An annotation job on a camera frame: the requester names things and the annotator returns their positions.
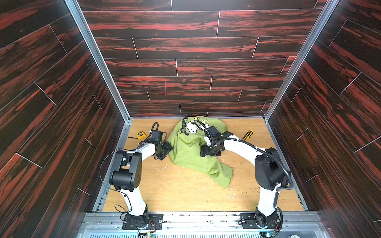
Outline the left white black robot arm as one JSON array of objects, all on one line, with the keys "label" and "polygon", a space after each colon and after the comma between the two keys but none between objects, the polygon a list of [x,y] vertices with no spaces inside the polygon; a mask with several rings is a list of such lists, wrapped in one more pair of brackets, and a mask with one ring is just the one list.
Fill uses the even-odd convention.
[{"label": "left white black robot arm", "polygon": [[173,150],[163,134],[164,132],[159,130],[159,123],[155,122],[148,137],[140,142],[137,148],[115,152],[109,184],[124,196],[128,205],[125,215],[129,226],[145,228],[148,225],[148,205],[144,202],[139,189],[142,180],[142,162],[150,156],[162,161]]}]

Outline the green Snoopy zip jacket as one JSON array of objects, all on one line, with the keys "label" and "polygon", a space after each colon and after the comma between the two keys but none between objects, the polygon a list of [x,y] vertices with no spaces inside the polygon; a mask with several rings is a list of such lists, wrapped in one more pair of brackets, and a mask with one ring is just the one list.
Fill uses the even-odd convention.
[{"label": "green Snoopy zip jacket", "polygon": [[227,125],[219,119],[203,116],[183,118],[167,139],[173,147],[173,150],[169,152],[171,162],[206,174],[218,185],[227,188],[233,177],[233,169],[221,163],[217,157],[200,155],[201,147],[207,142],[204,132],[193,124],[195,120],[202,123],[202,128],[215,126],[220,133],[228,130]]}]

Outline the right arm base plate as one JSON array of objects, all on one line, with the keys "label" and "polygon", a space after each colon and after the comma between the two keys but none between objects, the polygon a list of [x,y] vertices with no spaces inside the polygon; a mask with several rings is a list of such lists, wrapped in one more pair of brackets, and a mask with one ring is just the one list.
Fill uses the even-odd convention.
[{"label": "right arm base plate", "polygon": [[276,212],[270,216],[264,216],[262,213],[241,213],[238,224],[243,229],[279,229],[283,224],[283,217]]}]

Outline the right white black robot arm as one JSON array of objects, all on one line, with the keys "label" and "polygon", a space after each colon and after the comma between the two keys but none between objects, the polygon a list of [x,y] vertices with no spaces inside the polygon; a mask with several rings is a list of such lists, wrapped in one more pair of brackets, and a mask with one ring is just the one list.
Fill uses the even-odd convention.
[{"label": "right white black robot arm", "polygon": [[260,185],[260,201],[255,211],[255,222],[260,229],[282,220],[277,207],[281,190],[292,190],[294,184],[291,172],[282,163],[275,148],[264,149],[244,141],[226,131],[219,132],[216,127],[198,126],[204,132],[206,144],[201,146],[200,155],[220,156],[228,150],[248,160],[255,167],[255,179]]}]

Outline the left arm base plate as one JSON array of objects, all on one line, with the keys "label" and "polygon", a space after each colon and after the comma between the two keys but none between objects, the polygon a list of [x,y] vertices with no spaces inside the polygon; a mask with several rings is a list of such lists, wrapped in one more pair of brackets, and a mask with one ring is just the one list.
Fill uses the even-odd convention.
[{"label": "left arm base plate", "polygon": [[126,214],[123,220],[123,230],[161,230],[163,225],[163,214],[147,213],[141,216]]}]

